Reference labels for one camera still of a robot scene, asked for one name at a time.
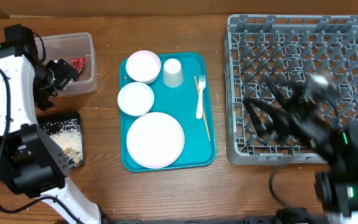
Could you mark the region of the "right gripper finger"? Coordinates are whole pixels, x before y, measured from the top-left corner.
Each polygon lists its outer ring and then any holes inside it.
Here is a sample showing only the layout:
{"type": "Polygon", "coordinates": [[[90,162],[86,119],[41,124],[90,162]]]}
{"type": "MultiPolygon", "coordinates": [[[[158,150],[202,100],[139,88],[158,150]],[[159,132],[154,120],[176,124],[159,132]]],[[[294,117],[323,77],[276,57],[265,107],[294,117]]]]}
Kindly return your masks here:
{"type": "Polygon", "coordinates": [[[278,86],[286,86],[287,84],[282,84],[280,82],[276,82],[272,80],[267,80],[265,84],[281,106],[292,105],[291,98],[285,98],[285,96],[278,89],[278,86]]]}
{"type": "Polygon", "coordinates": [[[245,106],[246,111],[250,116],[250,120],[252,121],[255,131],[259,137],[262,137],[266,134],[272,134],[275,131],[275,124],[270,121],[267,121],[265,124],[263,124],[254,111],[253,106],[256,106],[262,111],[266,112],[273,120],[277,119],[278,115],[282,113],[279,109],[252,98],[245,98],[242,103],[245,106]]]}

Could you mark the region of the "red snack wrapper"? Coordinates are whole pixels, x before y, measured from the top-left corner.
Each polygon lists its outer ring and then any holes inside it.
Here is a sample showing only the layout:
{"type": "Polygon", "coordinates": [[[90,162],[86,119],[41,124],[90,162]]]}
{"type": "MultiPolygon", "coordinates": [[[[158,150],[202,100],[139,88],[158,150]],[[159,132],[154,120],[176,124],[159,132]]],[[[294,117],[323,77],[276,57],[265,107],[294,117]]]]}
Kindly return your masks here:
{"type": "Polygon", "coordinates": [[[86,59],[82,58],[73,58],[71,66],[80,73],[82,69],[85,67],[86,59]]]}

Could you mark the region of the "white plastic fork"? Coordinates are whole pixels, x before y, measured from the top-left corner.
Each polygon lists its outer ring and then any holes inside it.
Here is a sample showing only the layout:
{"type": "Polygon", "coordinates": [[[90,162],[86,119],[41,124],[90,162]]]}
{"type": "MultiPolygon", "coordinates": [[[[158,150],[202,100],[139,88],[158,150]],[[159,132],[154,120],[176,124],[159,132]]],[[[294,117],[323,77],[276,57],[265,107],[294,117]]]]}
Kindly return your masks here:
{"type": "Polygon", "coordinates": [[[203,90],[206,87],[206,75],[200,75],[198,80],[198,103],[196,109],[196,118],[201,119],[203,113],[203,90]]]}

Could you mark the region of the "wooden chopstick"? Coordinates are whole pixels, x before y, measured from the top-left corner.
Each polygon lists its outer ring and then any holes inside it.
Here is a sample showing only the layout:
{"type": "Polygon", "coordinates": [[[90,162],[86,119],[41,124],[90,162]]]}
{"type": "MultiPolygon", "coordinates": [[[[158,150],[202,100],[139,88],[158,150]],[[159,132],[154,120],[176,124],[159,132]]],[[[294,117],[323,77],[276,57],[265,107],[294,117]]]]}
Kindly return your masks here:
{"type": "Polygon", "coordinates": [[[195,79],[196,90],[198,94],[198,101],[196,106],[196,119],[203,119],[206,128],[206,134],[208,140],[210,141],[211,136],[209,133],[208,123],[206,120],[204,107],[203,107],[203,90],[206,88],[206,75],[200,75],[199,78],[194,77],[194,79],[195,79]]]}

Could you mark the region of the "white bowl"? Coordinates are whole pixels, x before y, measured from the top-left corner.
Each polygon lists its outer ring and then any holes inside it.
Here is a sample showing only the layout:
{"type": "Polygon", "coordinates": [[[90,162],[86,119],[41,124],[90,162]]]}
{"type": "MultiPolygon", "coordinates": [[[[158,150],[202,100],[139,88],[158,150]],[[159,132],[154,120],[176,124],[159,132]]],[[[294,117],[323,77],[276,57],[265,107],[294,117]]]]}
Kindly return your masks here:
{"type": "Polygon", "coordinates": [[[125,114],[139,117],[151,110],[154,104],[154,93],[147,84],[132,82],[120,89],[117,103],[125,114]]]}

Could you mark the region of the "pink bowl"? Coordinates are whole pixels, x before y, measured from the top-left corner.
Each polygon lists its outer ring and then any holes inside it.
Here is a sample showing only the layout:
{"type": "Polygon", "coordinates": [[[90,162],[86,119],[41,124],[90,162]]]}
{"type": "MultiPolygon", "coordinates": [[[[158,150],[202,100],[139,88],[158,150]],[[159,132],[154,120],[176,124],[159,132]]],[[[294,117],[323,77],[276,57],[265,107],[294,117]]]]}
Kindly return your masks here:
{"type": "Polygon", "coordinates": [[[129,56],[126,62],[127,74],[137,82],[150,84],[154,82],[161,70],[161,60],[149,50],[140,50],[129,56]]]}

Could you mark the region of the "white plastic cup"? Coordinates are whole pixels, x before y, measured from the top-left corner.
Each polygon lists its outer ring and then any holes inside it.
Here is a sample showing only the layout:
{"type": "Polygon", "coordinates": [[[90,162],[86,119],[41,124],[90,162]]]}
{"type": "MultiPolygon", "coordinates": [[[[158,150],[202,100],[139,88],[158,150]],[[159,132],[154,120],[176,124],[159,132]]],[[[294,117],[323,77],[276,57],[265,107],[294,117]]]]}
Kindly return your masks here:
{"type": "Polygon", "coordinates": [[[183,70],[178,59],[170,58],[164,63],[163,82],[170,88],[176,88],[182,84],[183,70]]]}

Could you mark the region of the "white round plate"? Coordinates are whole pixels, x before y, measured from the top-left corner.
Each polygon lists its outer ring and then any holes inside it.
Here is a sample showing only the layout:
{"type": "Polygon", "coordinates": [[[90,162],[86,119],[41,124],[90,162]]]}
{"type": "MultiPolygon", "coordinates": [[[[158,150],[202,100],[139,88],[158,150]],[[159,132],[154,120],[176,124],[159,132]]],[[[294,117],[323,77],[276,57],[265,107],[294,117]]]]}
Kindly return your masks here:
{"type": "Polygon", "coordinates": [[[160,169],[173,164],[182,154],[185,133],[173,116],[151,112],[131,124],[126,146],[136,163],[148,169],[160,169]]]}

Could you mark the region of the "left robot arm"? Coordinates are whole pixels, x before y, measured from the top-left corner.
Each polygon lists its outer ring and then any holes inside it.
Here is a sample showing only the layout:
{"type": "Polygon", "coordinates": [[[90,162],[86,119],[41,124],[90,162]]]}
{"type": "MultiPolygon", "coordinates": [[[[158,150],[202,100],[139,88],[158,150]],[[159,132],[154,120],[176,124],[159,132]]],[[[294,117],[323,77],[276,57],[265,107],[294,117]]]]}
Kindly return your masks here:
{"type": "Polygon", "coordinates": [[[52,107],[78,71],[64,60],[38,51],[38,33],[16,24],[0,43],[0,182],[31,204],[44,202],[68,223],[107,223],[108,216],[70,179],[61,147],[38,125],[36,110],[52,107]]]}

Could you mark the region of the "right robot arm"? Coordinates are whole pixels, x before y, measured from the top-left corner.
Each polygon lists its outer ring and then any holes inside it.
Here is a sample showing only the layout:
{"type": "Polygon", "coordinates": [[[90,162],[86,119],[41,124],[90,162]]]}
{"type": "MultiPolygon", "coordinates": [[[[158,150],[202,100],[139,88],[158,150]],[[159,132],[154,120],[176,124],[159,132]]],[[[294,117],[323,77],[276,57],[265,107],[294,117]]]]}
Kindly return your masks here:
{"type": "Polygon", "coordinates": [[[334,86],[331,72],[312,73],[304,83],[266,80],[266,86],[280,104],[274,108],[260,100],[244,98],[257,135],[276,133],[278,141],[294,136],[302,146],[312,149],[329,166],[315,175],[316,196],[327,213],[311,214],[305,208],[290,207],[273,189],[274,170],[268,187],[282,205],[271,223],[358,223],[358,119],[346,128],[335,128],[323,121],[316,110],[327,101],[332,107],[341,93],[334,86]]]}

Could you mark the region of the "grey dishwasher rack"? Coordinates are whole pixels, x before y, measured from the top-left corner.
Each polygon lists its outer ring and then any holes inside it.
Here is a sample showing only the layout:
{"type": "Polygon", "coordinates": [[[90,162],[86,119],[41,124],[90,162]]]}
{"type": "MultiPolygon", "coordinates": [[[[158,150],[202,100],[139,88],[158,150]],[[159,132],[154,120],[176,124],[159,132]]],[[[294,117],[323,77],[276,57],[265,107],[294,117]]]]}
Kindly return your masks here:
{"type": "Polygon", "coordinates": [[[223,49],[231,163],[321,162],[293,137],[278,142],[275,135],[257,135],[242,101],[253,98],[277,106],[266,79],[302,83],[311,73],[329,70],[341,98],[335,106],[320,105],[318,114],[339,128],[358,119],[358,16],[234,14],[227,20],[223,49]]]}

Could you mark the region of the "clear plastic bin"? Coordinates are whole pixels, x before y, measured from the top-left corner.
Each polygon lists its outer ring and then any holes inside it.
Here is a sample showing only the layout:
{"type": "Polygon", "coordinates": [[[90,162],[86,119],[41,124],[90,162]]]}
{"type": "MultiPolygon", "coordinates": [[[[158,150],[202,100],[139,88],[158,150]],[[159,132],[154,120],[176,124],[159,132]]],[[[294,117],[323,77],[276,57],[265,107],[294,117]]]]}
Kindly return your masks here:
{"type": "Polygon", "coordinates": [[[43,50],[46,50],[46,62],[57,61],[62,58],[73,65],[75,58],[85,60],[83,68],[78,72],[77,81],[68,83],[63,90],[58,92],[58,96],[80,95],[98,90],[96,51],[89,33],[35,36],[34,41],[39,58],[42,58],[43,50]]]}

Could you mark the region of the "black plastic tray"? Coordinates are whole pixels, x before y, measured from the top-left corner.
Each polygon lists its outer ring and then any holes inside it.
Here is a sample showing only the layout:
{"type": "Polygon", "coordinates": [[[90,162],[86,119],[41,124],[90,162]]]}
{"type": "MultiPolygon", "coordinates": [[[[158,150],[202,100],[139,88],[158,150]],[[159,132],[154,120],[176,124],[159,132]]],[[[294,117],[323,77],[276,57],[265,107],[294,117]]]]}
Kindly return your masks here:
{"type": "Polygon", "coordinates": [[[40,128],[48,134],[64,151],[71,169],[85,164],[85,147],[82,121],[79,112],[39,116],[40,128]]]}

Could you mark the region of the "spilled white rice pile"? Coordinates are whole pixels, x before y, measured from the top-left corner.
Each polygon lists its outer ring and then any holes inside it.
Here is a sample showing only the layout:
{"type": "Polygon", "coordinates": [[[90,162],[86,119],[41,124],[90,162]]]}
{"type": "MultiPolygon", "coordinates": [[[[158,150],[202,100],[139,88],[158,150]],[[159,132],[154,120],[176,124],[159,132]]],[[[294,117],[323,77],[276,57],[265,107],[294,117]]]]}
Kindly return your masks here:
{"type": "Polygon", "coordinates": [[[80,167],[84,163],[84,147],[81,121],[78,118],[68,118],[64,120],[47,121],[40,123],[40,127],[48,134],[64,151],[72,148],[82,155],[80,167]]]}

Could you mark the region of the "teal serving tray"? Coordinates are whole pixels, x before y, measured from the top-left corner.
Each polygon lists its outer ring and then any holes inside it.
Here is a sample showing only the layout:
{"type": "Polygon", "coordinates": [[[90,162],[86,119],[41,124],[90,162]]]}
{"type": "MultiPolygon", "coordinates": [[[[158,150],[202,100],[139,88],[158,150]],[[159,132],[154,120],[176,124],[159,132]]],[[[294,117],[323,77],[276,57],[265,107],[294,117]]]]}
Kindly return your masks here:
{"type": "Polygon", "coordinates": [[[183,70],[183,83],[170,88],[163,83],[160,73],[150,84],[155,95],[151,112],[163,112],[173,116],[182,126],[185,145],[179,158],[165,169],[182,169],[210,165],[216,158],[216,138],[214,135],[213,112],[209,88],[203,90],[203,109],[205,118],[196,119],[198,92],[195,80],[206,75],[203,57],[195,52],[160,54],[162,63],[170,58],[180,61],[183,70]]]}

